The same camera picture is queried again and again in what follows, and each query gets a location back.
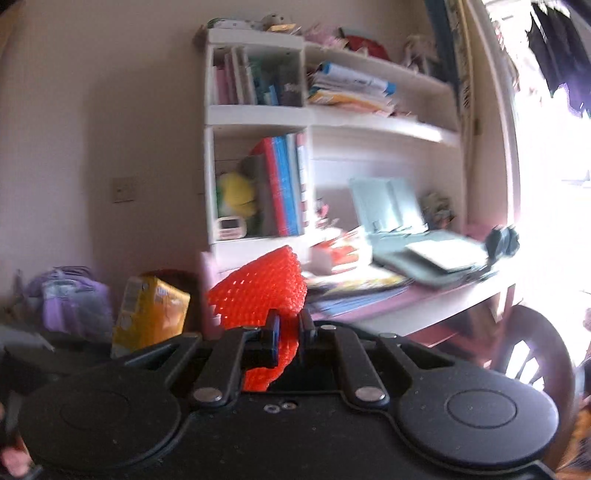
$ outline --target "red mesh object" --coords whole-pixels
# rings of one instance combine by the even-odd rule
[[[265,391],[291,363],[298,348],[297,314],[306,299],[306,282],[291,247],[282,247],[232,272],[208,294],[215,313],[227,330],[240,326],[263,326],[269,310],[279,311],[279,364],[246,372],[244,390]]]

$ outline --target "small alarm clock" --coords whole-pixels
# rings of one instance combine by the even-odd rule
[[[246,237],[246,222],[239,216],[218,218],[216,222],[218,240],[238,240]]]

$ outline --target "yellow box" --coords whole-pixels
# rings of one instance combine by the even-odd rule
[[[113,331],[111,357],[179,335],[191,295],[156,277],[131,277]]]

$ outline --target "purple backpack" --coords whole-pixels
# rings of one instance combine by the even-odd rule
[[[35,277],[26,287],[17,277],[25,321],[52,332],[110,342],[113,314],[109,287],[94,280],[86,267],[58,267]]]

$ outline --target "screw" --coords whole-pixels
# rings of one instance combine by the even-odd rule
[[[355,390],[355,397],[365,402],[374,402],[383,400],[386,394],[381,388],[361,387]]]
[[[222,392],[213,387],[198,388],[193,393],[193,398],[202,403],[214,403],[220,401],[222,397]]]
[[[283,410],[295,410],[297,408],[297,403],[286,401],[281,404],[281,408],[283,408]]]
[[[267,413],[279,413],[281,411],[278,405],[265,405],[263,410]]]

